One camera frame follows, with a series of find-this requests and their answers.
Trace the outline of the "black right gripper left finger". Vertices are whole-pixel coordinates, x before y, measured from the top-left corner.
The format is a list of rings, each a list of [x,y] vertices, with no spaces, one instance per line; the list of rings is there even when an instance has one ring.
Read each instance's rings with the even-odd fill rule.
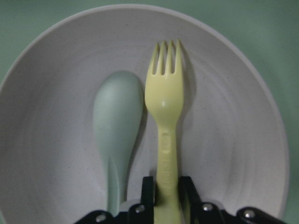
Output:
[[[141,199],[127,211],[121,211],[117,216],[104,210],[95,210],[76,224],[152,224],[154,223],[154,179],[147,176],[142,179]]]

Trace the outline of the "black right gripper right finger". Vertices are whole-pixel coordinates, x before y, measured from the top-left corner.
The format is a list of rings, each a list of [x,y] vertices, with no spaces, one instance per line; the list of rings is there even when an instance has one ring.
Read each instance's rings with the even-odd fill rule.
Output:
[[[232,215],[213,202],[203,201],[189,176],[180,177],[178,186],[186,224],[286,224],[255,207],[243,207]]]

